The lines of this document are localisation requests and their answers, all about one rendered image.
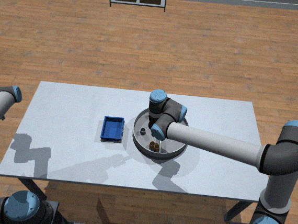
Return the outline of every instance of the blue plastic container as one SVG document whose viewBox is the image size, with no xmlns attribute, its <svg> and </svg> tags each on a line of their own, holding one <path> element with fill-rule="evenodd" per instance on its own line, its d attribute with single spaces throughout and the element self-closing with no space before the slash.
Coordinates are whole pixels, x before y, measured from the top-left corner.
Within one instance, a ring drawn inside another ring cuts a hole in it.
<svg viewBox="0 0 298 224">
<path fill-rule="evenodd" d="M 101 130 L 101 140 L 120 142 L 122 140 L 123 127 L 123 117 L 105 116 L 104 125 L 102 126 Z"/>
</svg>

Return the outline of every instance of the round tray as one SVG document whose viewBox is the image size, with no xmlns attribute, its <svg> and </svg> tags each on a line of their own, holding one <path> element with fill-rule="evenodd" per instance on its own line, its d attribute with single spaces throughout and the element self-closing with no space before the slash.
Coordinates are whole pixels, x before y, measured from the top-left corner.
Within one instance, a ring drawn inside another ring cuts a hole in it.
<svg viewBox="0 0 298 224">
<path fill-rule="evenodd" d="M 157 160 L 169 160 L 180 155 L 186 148 L 186 144 L 177 142 L 170 139 L 159 141 L 151 135 L 149 124 L 149 109 L 142 111 L 135 119 L 132 138 L 137 149 L 145 156 Z M 188 126 L 187 121 L 184 119 L 182 125 Z M 141 134 L 141 128 L 145 129 L 145 134 Z M 159 152 L 150 149 L 150 142 L 154 141 L 161 145 Z"/>
</svg>

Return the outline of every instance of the hardwood floor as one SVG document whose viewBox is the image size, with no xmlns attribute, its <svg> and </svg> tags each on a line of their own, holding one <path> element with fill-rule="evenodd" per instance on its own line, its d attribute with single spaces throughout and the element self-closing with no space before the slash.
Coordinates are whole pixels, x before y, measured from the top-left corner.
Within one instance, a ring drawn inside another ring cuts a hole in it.
<svg viewBox="0 0 298 224">
<path fill-rule="evenodd" d="M 168 0 L 161 8 L 108 0 L 0 1 L 0 86 L 23 101 L 0 121 L 3 158 L 40 81 L 253 103 L 261 143 L 298 119 L 298 11 Z M 222 224 L 236 201 L 37 181 L 69 221 Z M 26 189 L 0 177 L 1 197 Z M 298 223 L 298 184 L 286 224 Z M 233 221 L 250 221 L 252 204 Z"/>
</svg>

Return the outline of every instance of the tabletop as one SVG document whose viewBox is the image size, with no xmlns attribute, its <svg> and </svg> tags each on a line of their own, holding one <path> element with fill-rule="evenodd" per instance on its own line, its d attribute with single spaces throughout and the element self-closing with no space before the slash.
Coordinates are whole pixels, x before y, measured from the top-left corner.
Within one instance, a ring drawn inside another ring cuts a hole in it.
<svg viewBox="0 0 298 224">
<path fill-rule="evenodd" d="M 40 82 L 0 164 L 0 175 L 258 201 L 268 177 L 250 165 L 187 146 L 156 162 L 132 139 L 151 92 Z M 252 102 L 167 94 L 188 125 L 260 145 Z M 104 117 L 123 117 L 122 141 L 102 142 Z"/>
</svg>

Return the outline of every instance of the blue joint cap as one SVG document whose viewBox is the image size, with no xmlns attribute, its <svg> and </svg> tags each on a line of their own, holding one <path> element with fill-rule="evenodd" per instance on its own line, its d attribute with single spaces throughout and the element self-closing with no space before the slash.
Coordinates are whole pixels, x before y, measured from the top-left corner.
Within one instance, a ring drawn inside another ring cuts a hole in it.
<svg viewBox="0 0 298 224">
<path fill-rule="evenodd" d="M 257 218 L 253 224 L 278 224 L 277 221 L 275 221 L 274 219 L 270 218 L 270 217 L 260 217 Z"/>
<path fill-rule="evenodd" d="M 179 118 L 179 123 L 181 123 L 184 120 L 186 112 L 187 112 L 187 108 L 182 105 L 181 114 L 180 114 L 180 118 Z"/>
<path fill-rule="evenodd" d="M 163 134 L 163 132 L 161 131 L 161 129 L 159 128 L 159 126 L 157 126 L 156 124 L 153 124 L 152 125 L 152 127 L 151 127 L 151 133 L 159 141 L 163 141 L 163 140 L 166 139 L 165 135 Z"/>
<path fill-rule="evenodd" d="M 287 123 L 285 123 L 284 126 L 296 126 L 296 127 L 298 127 L 298 120 L 288 121 Z"/>
<path fill-rule="evenodd" d="M 39 209 L 39 199 L 29 191 L 12 194 L 4 204 L 4 214 L 12 221 L 22 222 L 32 218 Z"/>
<path fill-rule="evenodd" d="M 160 103 L 167 98 L 167 94 L 165 91 L 161 89 L 156 89 L 150 93 L 150 101 L 154 103 Z"/>
<path fill-rule="evenodd" d="M 16 96 L 16 102 L 19 103 L 22 101 L 22 93 L 21 89 L 18 86 L 13 86 L 15 96 Z"/>
</svg>

